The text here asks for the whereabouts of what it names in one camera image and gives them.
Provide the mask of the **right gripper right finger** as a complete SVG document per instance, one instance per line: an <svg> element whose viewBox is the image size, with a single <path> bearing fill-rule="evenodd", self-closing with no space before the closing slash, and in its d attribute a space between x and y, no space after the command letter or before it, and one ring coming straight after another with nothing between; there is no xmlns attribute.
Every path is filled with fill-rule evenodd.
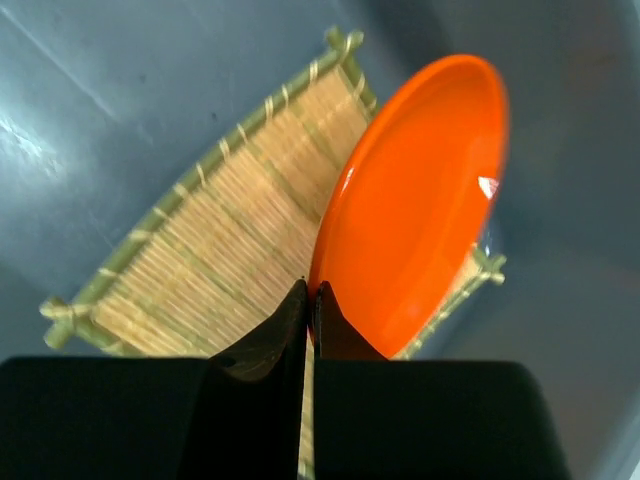
<svg viewBox="0 0 640 480"><path fill-rule="evenodd" d="M541 388L509 361L387 360L328 283L313 321L319 479L566 479Z"/></svg>

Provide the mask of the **bamboo woven mat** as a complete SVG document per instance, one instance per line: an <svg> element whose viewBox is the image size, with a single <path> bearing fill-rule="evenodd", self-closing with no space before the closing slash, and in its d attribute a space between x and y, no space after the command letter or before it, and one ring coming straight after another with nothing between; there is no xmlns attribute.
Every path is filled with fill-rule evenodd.
<svg viewBox="0 0 640 480"><path fill-rule="evenodd" d="M149 210L71 301L51 298L52 348L78 336L120 356L209 356L309 273L320 225L379 105L355 60L363 33L267 96Z"/></svg>

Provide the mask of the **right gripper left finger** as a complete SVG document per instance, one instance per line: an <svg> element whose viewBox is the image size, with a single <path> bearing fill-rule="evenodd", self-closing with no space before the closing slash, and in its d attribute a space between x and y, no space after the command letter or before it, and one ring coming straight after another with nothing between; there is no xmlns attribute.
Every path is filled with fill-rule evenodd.
<svg viewBox="0 0 640 480"><path fill-rule="evenodd" d="M308 314L293 284L209 358L16 357L1 366L5 479L293 479Z"/></svg>

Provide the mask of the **orange plastic plate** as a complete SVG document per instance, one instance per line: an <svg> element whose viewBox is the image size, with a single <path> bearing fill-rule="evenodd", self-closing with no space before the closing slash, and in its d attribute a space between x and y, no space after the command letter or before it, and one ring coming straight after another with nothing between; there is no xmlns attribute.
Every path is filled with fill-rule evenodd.
<svg viewBox="0 0 640 480"><path fill-rule="evenodd" d="M328 284L383 357L414 354L505 258L481 245L500 188L509 105L498 70L469 54L421 69L349 157L317 236L309 289Z"/></svg>

